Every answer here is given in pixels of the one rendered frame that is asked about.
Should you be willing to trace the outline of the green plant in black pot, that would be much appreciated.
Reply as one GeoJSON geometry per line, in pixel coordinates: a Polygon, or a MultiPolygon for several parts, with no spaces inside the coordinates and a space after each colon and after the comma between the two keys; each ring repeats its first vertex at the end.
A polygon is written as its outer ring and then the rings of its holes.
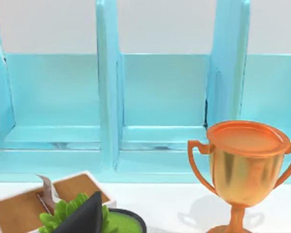
{"type": "MultiPolygon", "coordinates": [[[[39,233],[53,233],[64,220],[76,211],[90,196],[79,193],[73,200],[64,200],[55,204],[53,214],[41,213],[39,215],[43,226],[39,233]]],[[[101,233],[146,233],[146,224],[143,219],[132,211],[117,208],[108,208],[102,204],[102,230],[101,233]]]]}

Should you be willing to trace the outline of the gold and copper trophy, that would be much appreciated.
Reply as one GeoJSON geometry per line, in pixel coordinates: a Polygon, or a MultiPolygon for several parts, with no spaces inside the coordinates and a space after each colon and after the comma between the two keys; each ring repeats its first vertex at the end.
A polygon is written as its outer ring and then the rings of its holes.
{"type": "Polygon", "coordinates": [[[291,140],[279,129],[228,120],[207,129],[208,144],[189,140],[188,158],[198,180],[231,205],[228,225],[207,233],[251,233],[245,209],[262,202],[291,175],[291,140]]]}

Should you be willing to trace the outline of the light blue rack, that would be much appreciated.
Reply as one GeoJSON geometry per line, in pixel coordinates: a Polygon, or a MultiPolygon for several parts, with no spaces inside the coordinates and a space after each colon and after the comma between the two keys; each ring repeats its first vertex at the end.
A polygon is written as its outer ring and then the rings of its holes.
{"type": "Polygon", "coordinates": [[[0,183],[194,183],[230,119],[291,138],[291,0],[0,0],[0,183]]]}

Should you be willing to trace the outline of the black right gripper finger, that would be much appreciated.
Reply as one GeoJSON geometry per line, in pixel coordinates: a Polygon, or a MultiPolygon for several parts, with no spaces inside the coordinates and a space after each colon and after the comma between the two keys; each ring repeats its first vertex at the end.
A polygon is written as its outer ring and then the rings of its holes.
{"type": "Polygon", "coordinates": [[[101,192],[95,192],[53,233],[101,233],[103,222],[101,192]]]}

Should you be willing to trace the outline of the white and wooden box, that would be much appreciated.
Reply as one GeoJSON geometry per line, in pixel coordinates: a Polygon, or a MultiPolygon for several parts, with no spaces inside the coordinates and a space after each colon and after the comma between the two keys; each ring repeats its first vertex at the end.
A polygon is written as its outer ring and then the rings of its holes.
{"type": "MultiPolygon", "coordinates": [[[[90,196],[101,191],[102,203],[108,207],[116,206],[115,198],[89,171],[78,172],[53,183],[59,197],[66,201],[72,200],[78,193],[90,196]]],[[[39,214],[46,210],[37,194],[42,193],[41,184],[9,196],[4,191],[6,196],[0,198],[0,233],[27,233],[41,227],[39,214]]]]}

